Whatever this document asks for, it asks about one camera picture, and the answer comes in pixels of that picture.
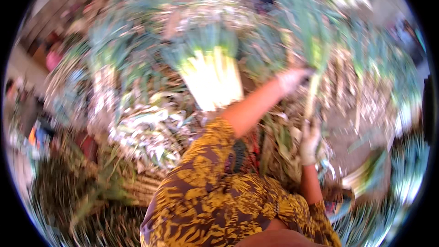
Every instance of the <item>patterned dress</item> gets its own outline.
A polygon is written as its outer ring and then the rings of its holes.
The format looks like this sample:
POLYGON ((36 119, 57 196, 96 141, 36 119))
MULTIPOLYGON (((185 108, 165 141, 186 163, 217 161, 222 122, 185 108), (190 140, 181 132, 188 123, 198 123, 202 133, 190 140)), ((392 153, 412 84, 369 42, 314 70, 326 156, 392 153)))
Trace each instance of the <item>patterned dress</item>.
POLYGON ((140 227, 142 247, 233 246, 275 217, 315 243, 341 246, 323 201, 308 206, 266 176, 224 174, 233 135, 230 124, 216 118, 192 143, 155 193, 140 227))

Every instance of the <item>market stall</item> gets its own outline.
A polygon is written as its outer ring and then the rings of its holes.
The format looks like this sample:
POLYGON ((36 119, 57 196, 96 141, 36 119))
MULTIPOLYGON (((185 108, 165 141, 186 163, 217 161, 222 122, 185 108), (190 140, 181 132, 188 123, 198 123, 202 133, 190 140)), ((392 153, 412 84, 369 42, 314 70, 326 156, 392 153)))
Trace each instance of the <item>market stall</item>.
POLYGON ((321 185, 344 246, 389 242, 428 161, 413 60, 367 20, 368 0, 95 0, 88 34, 47 78, 60 145, 39 161, 31 205, 60 246, 139 246, 155 190, 205 124, 279 71, 316 70, 237 141, 227 172, 296 191, 303 119, 323 120, 321 185))

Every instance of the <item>leek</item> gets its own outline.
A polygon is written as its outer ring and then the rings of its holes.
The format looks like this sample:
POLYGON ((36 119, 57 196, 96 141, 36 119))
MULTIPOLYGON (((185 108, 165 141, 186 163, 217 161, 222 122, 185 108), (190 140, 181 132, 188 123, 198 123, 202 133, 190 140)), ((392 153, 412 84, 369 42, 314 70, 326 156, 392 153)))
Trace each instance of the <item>leek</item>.
POLYGON ((286 13, 287 19, 279 21, 291 30, 302 42, 303 55, 307 64, 316 69, 311 78, 304 118, 310 119, 314 113, 315 96, 321 77, 326 71, 331 51, 329 30, 323 23, 322 10, 314 0, 276 0, 286 13))
POLYGON ((224 108, 243 99, 236 65, 238 40, 219 23, 189 30, 184 38, 163 48, 164 61, 183 78, 203 111, 224 108))

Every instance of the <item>hand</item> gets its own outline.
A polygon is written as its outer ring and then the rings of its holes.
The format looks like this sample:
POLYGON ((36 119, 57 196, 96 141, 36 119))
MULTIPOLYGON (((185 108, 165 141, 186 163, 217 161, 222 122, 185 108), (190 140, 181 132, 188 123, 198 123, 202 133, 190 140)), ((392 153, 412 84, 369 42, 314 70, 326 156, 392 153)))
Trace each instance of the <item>hand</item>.
POLYGON ((294 68, 276 75, 279 80, 283 95, 286 96, 296 90, 305 79, 315 72, 311 68, 294 68))
POLYGON ((303 122, 302 140, 299 148, 300 162, 303 166, 312 165, 316 162, 316 149, 321 136, 320 125, 319 118, 314 118, 311 126, 309 120, 303 122))

